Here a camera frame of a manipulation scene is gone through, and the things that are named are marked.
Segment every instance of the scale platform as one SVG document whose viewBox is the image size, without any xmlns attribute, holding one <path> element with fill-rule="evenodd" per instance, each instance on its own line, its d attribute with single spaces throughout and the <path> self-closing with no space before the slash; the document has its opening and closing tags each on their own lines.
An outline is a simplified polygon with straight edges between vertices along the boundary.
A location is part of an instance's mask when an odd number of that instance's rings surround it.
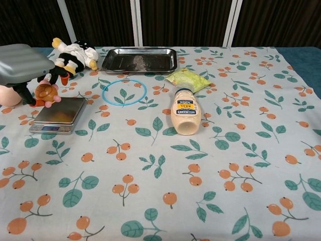
<svg viewBox="0 0 321 241">
<path fill-rule="evenodd" d="M 69 135 L 86 107 L 85 98 L 62 97 L 50 108 L 43 108 L 29 131 L 35 134 Z"/>
</svg>

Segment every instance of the snack bag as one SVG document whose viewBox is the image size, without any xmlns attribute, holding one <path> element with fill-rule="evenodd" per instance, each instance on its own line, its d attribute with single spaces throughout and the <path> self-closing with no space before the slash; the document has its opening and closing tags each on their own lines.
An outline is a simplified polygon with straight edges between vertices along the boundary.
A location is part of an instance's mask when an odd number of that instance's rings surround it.
<svg viewBox="0 0 321 241">
<path fill-rule="evenodd" d="M 178 85 L 180 83 L 189 83 L 194 87 L 194 93 L 211 84 L 211 82 L 207 79 L 193 73 L 188 69 L 175 71 L 172 74 L 168 75 L 166 79 L 173 85 Z"/>
</svg>

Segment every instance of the hellmann's mayonnaise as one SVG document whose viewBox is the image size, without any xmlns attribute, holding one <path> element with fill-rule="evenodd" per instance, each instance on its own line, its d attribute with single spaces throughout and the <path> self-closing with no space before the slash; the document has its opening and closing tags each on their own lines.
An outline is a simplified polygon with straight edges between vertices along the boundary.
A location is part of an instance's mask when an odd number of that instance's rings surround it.
<svg viewBox="0 0 321 241">
<path fill-rule="evenodd" d="M 193 95 L 193 86 L 181 83 L 176 86 L 171 118 L 175 130 L 180 135 L 193 135 L 201 123 L 201 110 Z"/>
</svg>

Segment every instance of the stuffed toy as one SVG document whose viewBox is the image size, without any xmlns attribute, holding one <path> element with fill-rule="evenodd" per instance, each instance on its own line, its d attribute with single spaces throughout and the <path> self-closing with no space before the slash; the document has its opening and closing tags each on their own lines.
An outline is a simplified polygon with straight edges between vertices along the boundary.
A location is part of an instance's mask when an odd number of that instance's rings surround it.
<svg viewBox="0 0 321 241">
<path fill-rule="evenodd" d="M 68 71 L 70 77 L 83 71 L 86 66 L 97 70 L 98 53 L 87 41 L 80 40 L 66 45 L 61 39 L 54 38 L 52 46 L 61 52 L 55 65 Z"/>
</svg>

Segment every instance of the blue ring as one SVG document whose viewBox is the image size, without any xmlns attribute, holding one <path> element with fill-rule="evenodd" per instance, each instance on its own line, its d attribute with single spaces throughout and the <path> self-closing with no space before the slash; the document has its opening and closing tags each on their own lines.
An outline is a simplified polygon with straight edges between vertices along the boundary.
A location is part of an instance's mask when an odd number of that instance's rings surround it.
<svg viewBox="0 0 321 241">
<path fill-rule="evenodd" d="M 121 81 L 124 81 L 124 80 L 129 80 L 129 81 L 133 81 L 133 82 L 136 82 L 136 83 L 141 84 L 141 85 L 144 87 L 144 94 L 142 95 L 142 97 L 139 98 L 138 100 L 135 100 L 135 101 L 130 102 L 130 103 L 125 103 L 125 104 L 120 104 L 120 103 L 116 103 L 116 102 L 110 102 L 108 99 L 106 99 L 105 94 L 104 94 L 104 93 L 105 93 L 105 90 L 106 90 L 109 86 L 111 86 L 112 84 L 117 83 L 117 82 L 121 82 Z M 146 85 L 143 84 L 142 82 L 138 81 L 138 80 L 135 80 L 135 79 L 121 79 L 121 80 L 117 80 L 117 81 L 114 81 L 114 82 L 106 85 L 105 88 L 102 90 L 102 98 L 104 99 L 104 101 L 106 101 L 106 102 L 109 103 L 109 104 L 118 105 L 118 106 L 125 106 L 125 105 L 135 104 L 135 103 L 139 102 L 140 100 L 142 100 L 142 99 L 146 96 L 146 94 L 147 94 L 147 87 L 146 87 Z"/>
</svg>

